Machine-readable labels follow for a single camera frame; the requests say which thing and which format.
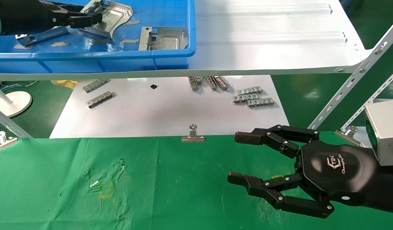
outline blue plastic bin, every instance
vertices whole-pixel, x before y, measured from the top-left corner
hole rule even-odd
[[[189,57],[194,55],[194,0],[114,0],[132,7],[131,21],[139,24],[122,25],[106,44],[91,44],[104,39],[78,29],[68,29],[61,35],[34,44],[31,50],[14,49],[18,44],[14,35],[0,37],[0,73],[98,73],[141,70],[187,69]],[[62,3],[86,5],[89,0],[59,0]],[[182,50],[138,51],[139,43],[121,44],[121,39],[139,39],[141,28],[187,27],[188,46]],[[54,42],[70,45],[52,47]]]

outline logo on robot hand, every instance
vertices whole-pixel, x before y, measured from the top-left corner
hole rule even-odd
[[[344,163],[344,158],[339,154],[338,157],[336,158],[335,156],[329,156],[327,157],[327,165],[332,167],[333,169],[337,169],[340,166],[343,166],[341,169],[341,173],[345,174],[346,169],[345,169],[345,163]]]

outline white lamp base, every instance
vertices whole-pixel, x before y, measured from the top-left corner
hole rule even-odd
[[[6,96],[13,102],[12,104],[6,103],[0,98],[0,111],[8,118],[16,116],[25,111],[32,103],[32,96],[23,91],[17,91],[6,94]]]

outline green cloth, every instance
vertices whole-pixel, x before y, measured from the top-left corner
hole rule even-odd
[[[23,139],[0,151],[0,229],[393,229],[393,213],[339,203],[327,219],[277,211],[226,180],[287,175],[293,162],[233,136]]]

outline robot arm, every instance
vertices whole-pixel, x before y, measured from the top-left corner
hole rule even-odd
[[[83,6],[38,0],[0,0],[0,36],[44,32],[55,26],[90,27],[101,13],[79,13]]]
[[[393,166],[380,166],[372,149],[330,145],[318,139],[315,130],[282,125],[237,132],[237,143],[265,144],[296,158],[296,171],[271,180],[229,173],[227,180],[244,186],[249,195],[265,199],[276,209],[312,217],[327,218],[334,211],[330,201],[393,212]],[[291,140],[307,144],[299,149]],[[313,200],[281,193],[298,186]]]

